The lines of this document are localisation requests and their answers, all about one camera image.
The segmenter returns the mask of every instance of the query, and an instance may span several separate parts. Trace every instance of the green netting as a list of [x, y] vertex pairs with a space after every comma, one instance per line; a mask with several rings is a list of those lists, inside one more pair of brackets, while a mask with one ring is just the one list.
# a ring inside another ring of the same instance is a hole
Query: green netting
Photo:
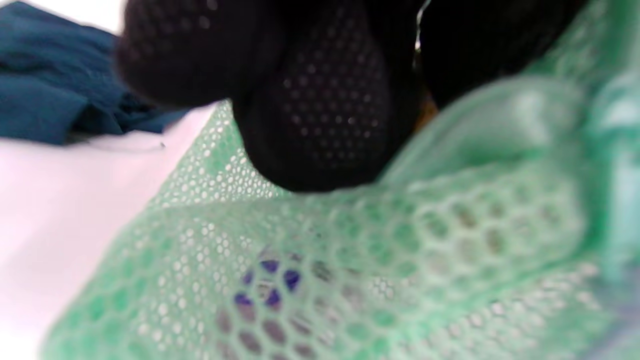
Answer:
[[608, 294], [637, 254], [639, 18], [638, 0], [594, 0], [372, 186], [285, 193], [219, 104], [44, 358], [637, 359], [640, 322], [616, 332]]

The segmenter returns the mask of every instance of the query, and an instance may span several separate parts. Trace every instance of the white background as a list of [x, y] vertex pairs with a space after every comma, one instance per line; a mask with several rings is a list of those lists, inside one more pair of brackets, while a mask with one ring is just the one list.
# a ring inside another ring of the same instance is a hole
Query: white background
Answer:
[[[118, 33], [125, 0], [28, 2]], [[37, 358], [109, 241], [156, 193], [210, 113], [192, 111], [164, 135], [65, 148], [0, 139], [0, 359]]]

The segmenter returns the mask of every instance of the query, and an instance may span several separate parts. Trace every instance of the laundry bag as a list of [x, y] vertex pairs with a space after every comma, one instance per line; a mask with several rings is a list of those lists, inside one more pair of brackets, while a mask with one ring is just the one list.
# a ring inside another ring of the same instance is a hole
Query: laundry bag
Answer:
[[42, 357], [639, 359], [639, 165], [640, 0], [592, 0], [367, 186], [268, 183], [223, 102]]

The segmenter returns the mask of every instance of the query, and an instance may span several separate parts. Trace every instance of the black sock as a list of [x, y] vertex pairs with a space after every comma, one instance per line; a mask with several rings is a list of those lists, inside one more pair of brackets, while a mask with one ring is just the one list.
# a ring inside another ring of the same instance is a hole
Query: black sock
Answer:
[[271, 1], [129, 0], [116, 64], [142, 98], [192, 107], [245, 94], [284, 47]]
[[423, 73], [439, 107], [544, 55], [586, 0], [432, 0], [420, 24]]

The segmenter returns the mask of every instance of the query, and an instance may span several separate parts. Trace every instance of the blue fabric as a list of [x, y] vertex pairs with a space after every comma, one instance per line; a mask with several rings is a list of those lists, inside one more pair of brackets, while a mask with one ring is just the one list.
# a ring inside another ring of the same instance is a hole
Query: blue fabric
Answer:
[[186, 110], [163, 112], [113, 72], [116, 36], [23, 2], [0, 8], [0, 136], [63, 144], [73, 130], [161, 133]]

